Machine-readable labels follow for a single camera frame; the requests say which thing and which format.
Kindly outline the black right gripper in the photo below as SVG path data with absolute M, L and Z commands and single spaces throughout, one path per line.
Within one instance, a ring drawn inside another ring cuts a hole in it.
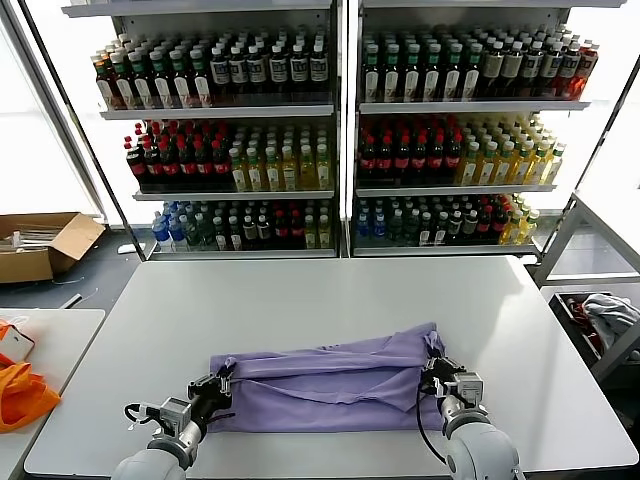
M 436 398 L 453 396 L 462 399 L 455 376 L 464 372 L 463 367 L 448 370 L 445 357 L 429 358 L 420 373 L 419 392 Z

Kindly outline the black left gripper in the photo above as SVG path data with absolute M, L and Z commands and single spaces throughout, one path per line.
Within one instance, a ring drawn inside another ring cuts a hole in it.
M 191 381 L 187 387 L 192 417 L 213 417 L 232 405 L 231 384 L 237 363 L 227 361 L 215 374 Z

